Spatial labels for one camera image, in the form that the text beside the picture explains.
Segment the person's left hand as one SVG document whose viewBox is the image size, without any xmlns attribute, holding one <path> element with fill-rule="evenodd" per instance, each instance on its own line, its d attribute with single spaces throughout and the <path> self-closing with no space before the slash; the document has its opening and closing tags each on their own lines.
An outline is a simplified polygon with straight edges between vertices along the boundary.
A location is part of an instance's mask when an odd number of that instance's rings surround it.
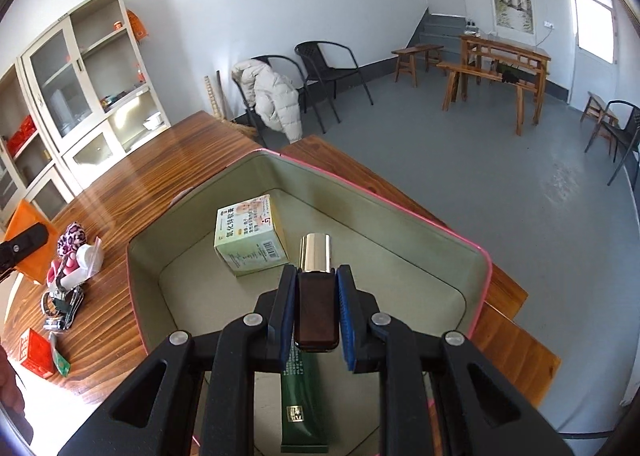
<svg viewBox="0 0 640 456">
<path fill-rule="evenodd" d="M 17 431 L 21 433 L 26 443 L 30 444 L 34 430 L 25 417 L 25 401 L 22 391 L 17 386 L 17 373 L 3 346 L 0 346 L 0 372 L 1 404 L 15 424 Z"/>
</svg>

